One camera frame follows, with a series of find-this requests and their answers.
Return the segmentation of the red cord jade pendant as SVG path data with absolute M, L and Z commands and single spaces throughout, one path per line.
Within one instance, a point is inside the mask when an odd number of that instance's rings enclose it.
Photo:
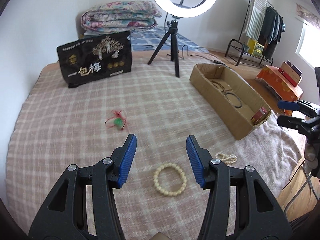
M 128 131 L 127 113 L 124 110 L 112 110 L 111 113 L 112 116 L 106 119 L 105 126 L 120 131 Z

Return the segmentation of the red brown flat box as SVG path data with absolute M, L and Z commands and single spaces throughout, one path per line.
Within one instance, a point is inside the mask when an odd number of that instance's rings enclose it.
M 302 80 L 302 72 L 291 63 L 283 62 L 278 72 L 282 74 L 294 87 L 297 87 Z

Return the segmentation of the orange covered bench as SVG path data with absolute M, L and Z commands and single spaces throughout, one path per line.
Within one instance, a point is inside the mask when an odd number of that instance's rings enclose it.
M 294 87 L 275 66 L 265 66 L 257 74 L 256 79 L 275 92 L 280 100 L 297 101 L 304 93 L 299 86 Z

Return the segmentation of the cardboard box tray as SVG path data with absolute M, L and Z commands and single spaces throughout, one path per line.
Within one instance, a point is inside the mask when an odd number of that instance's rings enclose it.
M 211 105 L 236 140 L 241 140 L 268 120 L 272 109 L 236 71 L 221 64 L 198 63 L 190 83 Z M 265 117 L 253 125 L 251 117 L 264 107 Z

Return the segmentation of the pink plaid bed blanket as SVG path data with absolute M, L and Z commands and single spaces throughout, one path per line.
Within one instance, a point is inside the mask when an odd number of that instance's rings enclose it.
M 196 239 L 208 192 L 197 185 L 185 150 L 194 135 L 212 156 L 236 156 L 236 167 L 254 166 L 278 196 L 303 156 L 304 139 L 282 129 L 272 114 L 236 140 L 189 81 L 202 58 L 182 61 L 181 76 L 161 56 L 152 65 L 140 54 L 126 74 L 69 88 L 59 67 L 43 71 L 24 102 L 7 155 L 8 210 L 28 231 L 45 197 L 70 164 L 96 164 L 137 137 L 127 182 L 114 192 L 127 239 L 162 232 L 172 239 Z M 107 128 L 112 110 L 127 113 L 128 131 Z

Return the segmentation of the yellow green box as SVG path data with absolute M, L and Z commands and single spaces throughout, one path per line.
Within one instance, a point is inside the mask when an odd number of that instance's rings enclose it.
M 261 45 L 258 41 L 253 40 L 251 38 L 249 39 L 247 45 L 249 47 L 249 50 L 248 50 L 249 54 L 253 56 L 261 57 L 264 50 L 263 45 Z

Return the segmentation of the black clothes rack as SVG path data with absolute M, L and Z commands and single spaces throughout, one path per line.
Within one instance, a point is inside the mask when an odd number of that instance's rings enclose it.
M 283 17 L 268 0 L 249 0 L 239 37 L 229 41 L 225 57 L 237 66 L 241 61 L 272 65 L 284 32 Z

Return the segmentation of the dark hanging clothes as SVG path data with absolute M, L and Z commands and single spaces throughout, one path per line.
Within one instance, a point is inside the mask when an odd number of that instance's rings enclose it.
M 262 55 L 271 60 L 277 44 L 285 32 L 283 17 L 271 6 L 266 8 L 263 26 L 260 31 L 258 43 L 264 47 Z

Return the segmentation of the striped hanging towel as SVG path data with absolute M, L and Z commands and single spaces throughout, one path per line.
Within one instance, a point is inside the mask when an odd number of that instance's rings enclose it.
M 263 26 L 267 0 L 250 0 L 245 27 L 242 31 L 247 37 L 257 41 Z

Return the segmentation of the blue patterned bed sheet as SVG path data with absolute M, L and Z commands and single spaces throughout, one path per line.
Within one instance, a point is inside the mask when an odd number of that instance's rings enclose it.
M 102 60 L 107 57 L 119 59 L 123 55 L 130 55 L 132 51 L 171 50 L 174 46 L 178 46 L 179 51 L 200 49 L 200 46 L 179 34 L 154 27 L 106 34 L 86 31 L 82 39 L 70 43 L 64 50 L 77 49 Z

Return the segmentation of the folded floral quilt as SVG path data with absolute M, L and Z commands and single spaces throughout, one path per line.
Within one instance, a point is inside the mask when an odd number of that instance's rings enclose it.
M 157 26 L 161 11 L 151 1 L 115 1 L 97 5 L 81 16 L 81 27 L 97 33 L 118 33 Z

